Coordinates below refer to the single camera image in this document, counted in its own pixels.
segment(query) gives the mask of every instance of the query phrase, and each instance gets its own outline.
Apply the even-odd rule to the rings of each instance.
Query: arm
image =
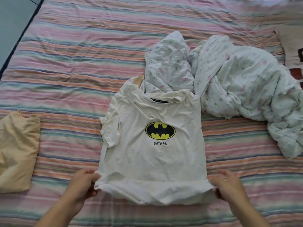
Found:
[[[217,197],[229,203],[232,213],[243,227],[270,227],[265,218],[249,202],[241,180],[229,170],[219,171],[221,176],[209,179],[218,187],[214,189]]]
[[[59,201],[41,218],[35,227],[67,227],[82,209],[87,198],[97,195],[94,183],[100,175],[93,169],[82,169],[75,173]]]

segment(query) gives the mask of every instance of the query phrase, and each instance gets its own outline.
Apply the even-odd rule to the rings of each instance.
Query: floor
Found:
[[[0,69],[41,0],[0,0]]]

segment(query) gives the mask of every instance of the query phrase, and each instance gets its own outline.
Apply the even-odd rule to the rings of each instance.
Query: bed sheet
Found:
[[[211,35],[284,62],[274,29],[301,24],[302,5],[271,0],[45,0],[0,81],[0,118],[41,119],[32,186],[0,194],[0,226],[32,226],[83,167],[98,167],[99,117],[123,83],[144,74],[144,53],[178,30],[193,48]],[[303,226],[303,157],[287,161],[265,122],[202,115],[207,173],[230,169],[272,226]],[[240,226],[228,205],[138,206],[99,193],[71,226]]]

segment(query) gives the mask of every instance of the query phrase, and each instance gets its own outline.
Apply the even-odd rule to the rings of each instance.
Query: person's right arm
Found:
[[[220,176],[209,179],[218,187],[217,197],[229,203],[232,213],[243,227],[270,227],[265,218],[249,202],[241,180],[229,170],[220,170]]]

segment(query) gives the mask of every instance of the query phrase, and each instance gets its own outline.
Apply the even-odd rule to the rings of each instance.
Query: striped bed sheet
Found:
[[[144,53],[174,30],[191,47],[211,35],[267,50],[283,63],[274,29],[302,24],[302,5],[277,0],[45,0],[0,81],[0,118],[41,119],[32,186],[0,194],[0,226],[32,226],[75,171],[98,167],[99,117],[123,83],[144,74]],[[265,122],[202,115],[207,173],[230,169],[272,226],[303,226],[303,157],[287,161]],[[99,193],[71,226],[240,226],[227,203],[138,206]]]

